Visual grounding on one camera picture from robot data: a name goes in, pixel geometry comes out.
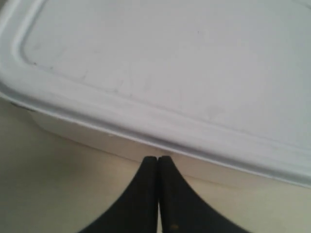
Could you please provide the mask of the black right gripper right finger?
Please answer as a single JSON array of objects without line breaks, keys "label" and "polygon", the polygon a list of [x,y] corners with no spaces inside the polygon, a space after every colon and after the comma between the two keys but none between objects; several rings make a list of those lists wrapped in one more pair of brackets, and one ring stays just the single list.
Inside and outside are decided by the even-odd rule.
[{"label": "black right gripper right finger", "polygon": [[173,160],[157,164],[159,206],[164,233],[246,233],[208,205],[186,182]]}]

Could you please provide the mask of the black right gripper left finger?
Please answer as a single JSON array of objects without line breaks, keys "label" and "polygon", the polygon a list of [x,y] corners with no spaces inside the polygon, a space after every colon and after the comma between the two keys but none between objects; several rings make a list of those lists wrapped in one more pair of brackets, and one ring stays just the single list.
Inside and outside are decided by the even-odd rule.
[{"label": "black right gripper left finger", "polygon": [[147,156],[121,196],[82,233],[156,233],[157,158]]}]

